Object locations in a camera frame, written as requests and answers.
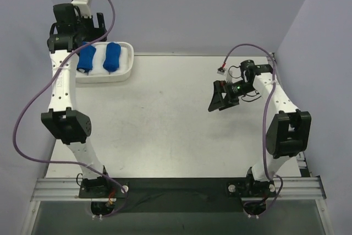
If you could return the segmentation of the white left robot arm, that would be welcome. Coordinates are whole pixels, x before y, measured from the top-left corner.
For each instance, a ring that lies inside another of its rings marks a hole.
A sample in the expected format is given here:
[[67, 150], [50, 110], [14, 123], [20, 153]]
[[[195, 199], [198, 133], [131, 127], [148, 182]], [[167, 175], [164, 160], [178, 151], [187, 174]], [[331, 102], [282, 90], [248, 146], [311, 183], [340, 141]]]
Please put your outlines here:
[[41, 121], [80, 163], [82, 190], [103, 198], [111, 192], [112, 183], [106, 179], [106, 168], [99, 162], [90, 143], [91, 120], [77, 108], [75, 92], [79, 56], [73, 51], [85, 41], [104, 35], [104, 17], [98, 14], [98, 27], [95, 28], [90, 5], [77, 1], [57, 4], [53, 12], [56, 22], [51, 26], [47, 45], [55, 81], [48, 111], [41, 114]]

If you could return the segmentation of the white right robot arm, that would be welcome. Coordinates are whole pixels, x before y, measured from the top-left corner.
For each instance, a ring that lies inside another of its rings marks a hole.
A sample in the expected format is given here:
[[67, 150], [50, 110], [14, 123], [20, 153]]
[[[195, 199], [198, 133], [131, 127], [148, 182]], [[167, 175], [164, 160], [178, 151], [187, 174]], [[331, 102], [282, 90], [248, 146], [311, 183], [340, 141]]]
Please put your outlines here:
[[250, 179], [244, 190], [250, 196], [263, 191], [263, 182], [269, 182], [279, 169], [307, 148], [311, 115], [300, 110], [289, 99], [279, 82], [276, 70], [270, 64], [255, 64], [245, 60], [240, 64], [240, 80], [216, 80], [208, 111], [225, 110], [239, 104], [239, 98], [258, 92], [264, 101], [262, 117], [262, 159], [249, 169]]

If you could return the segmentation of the blue towel pile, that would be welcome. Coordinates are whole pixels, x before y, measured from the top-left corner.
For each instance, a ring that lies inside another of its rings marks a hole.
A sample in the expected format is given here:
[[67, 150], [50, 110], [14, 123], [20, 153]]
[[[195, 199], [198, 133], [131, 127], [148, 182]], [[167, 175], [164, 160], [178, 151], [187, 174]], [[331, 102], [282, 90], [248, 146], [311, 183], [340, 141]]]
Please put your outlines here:
[[109, 73], [118, 70], [120, 53], [121, 46], [118, 43], [110, 42], [107, 44], [103, 68]]

